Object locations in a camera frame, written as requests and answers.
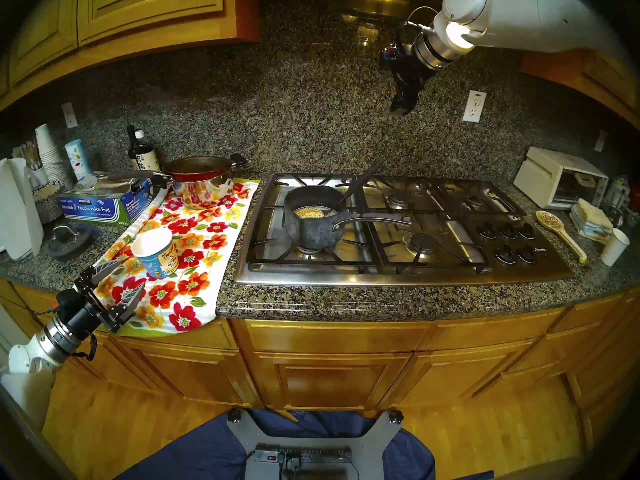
granite backsplash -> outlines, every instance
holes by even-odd
[[[434,76],[417,108],[383,111],[394,94],[377,41],[360,21],[311,0],[262,0],[262,42],[137,57],[69,75],[1,114],[16,142],[48,123],[60,145],[82,139],[89,165],[125,170],[125,127],[145,129],[161,159],[240,152],[251,173],[354,172],[512,180],[530,145],[585,157],[609,175],[636,167],[640,132],[585,95],[519,72],[521,53],[477,48]],[[462,121],[469,89],[487,93],[480,123]],[[71,101],[79,127],[65,127]],[[600,129],[604,151],[593,150]]]

flower-patterned towel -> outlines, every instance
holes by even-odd
[[[145,211],[148,219],[138,234],[159,227],[166,227],[173,233],[179,264],[178,270],[166,278],[156,279],[145,271],[131,251],[133,238],[127,233],[128,229],[102,256],[98,263],[115,258],[125,260],[95,289],[106,307],[118,303],[146,280],[136,315],[120,328],[118,335],[178,334],[215,319],[218,291],[229,255],[258,183],[259,180],[235,178],[232,192],[213,208],[187,208],[170,191],[157,209],[151,207]]]

aluminum foil box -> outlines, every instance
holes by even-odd
[[[96,225],[129,226],[149,206],[158,189],[144,178],[119,195],[63,191],[57,200],[65,217]]]

soy sauce bottle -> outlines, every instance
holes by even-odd
[[[136,152],[134,151],[134,146],[136,145],[136,127],[127,125],[127,134],[129,135],[129,142],[131,143],[129,147],[129,162],[131,163],[131,168],[133,168],[133,170],[140,170],[140,165],[138,165],[138,160],[136,159]]]
[[[145,139],[144,130],[136,130],[136,144],[133,151],[136,153],[136,160],[140,170],[160,170],[156,151],[152,143]]]

stack of sponges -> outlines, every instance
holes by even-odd
[[[578,234],[592,241],[605,244],[613,230],[613,224],[604,211],[582,198],[571,207],[569,216],[575,228],[578,229]]]

